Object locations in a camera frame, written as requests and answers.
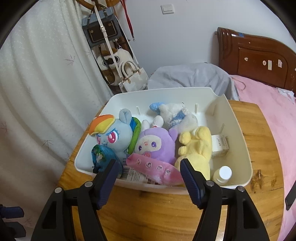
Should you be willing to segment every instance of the white plastic bin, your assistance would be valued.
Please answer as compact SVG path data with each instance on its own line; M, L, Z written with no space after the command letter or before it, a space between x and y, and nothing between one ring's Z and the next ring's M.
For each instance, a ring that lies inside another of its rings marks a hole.
M112 114L118 118L119 111L127 108L132 116L141 122L147 119L152 123L156 113L151 111L149 106L154 102L184 103L185 107L196 115L200 126L207 126L212 135L222 134L226 137L229 150L225 156L210 160L211 177L215 170L229 166L232 177L224 187L234 189L239 185L246 186L250 182L252 165L240 126L225 95L219 97L211 88L168 88L117 94L109 100L101 115ZM75 158L75 168L78 171L95 176L92 173L91 150L96 144L96 138L87 135ZM117 179L115 185L149 192L188 194L185 187L179 186L170 187L122 179Z

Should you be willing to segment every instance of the wooden headboard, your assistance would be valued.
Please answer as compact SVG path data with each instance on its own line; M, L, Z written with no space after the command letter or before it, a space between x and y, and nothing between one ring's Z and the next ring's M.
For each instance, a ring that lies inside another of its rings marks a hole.
M283 43L218 28L219 67L271 86L296 92L296 54Z

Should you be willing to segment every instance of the small white box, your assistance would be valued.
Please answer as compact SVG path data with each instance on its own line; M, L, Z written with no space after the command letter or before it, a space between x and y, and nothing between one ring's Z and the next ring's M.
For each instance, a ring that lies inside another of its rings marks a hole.
M213 152L212 157L225 156L229 150L227 140L223 135L212 135Z

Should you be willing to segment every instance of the plastic bottle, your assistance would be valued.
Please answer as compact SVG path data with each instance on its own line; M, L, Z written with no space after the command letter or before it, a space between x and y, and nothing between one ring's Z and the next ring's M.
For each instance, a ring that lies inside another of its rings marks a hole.
M223 166L220 169L216 170L213 175L213 181L219 186L223 186L231 178L232 171L230 167Z

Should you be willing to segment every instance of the red lanyard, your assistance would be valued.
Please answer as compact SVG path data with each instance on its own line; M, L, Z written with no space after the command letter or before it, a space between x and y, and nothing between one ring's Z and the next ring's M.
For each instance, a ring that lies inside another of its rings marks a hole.
M128 27L129 27L129 29L130 29L131 36L133 37L133 40L135 41L135 37L134 37L134 35L133 35L133 26L131 25L131 21L130 21L130 19L129 19L128 12L127 12L127 10L126 10L126 2L125 2L125 0L121 0L120 2L121 2L121 4L122 4L122 6L123 6L123 8L124 8L124 12L125 12L125 14L126 14L126 20L127 20L127 22L128 22Z

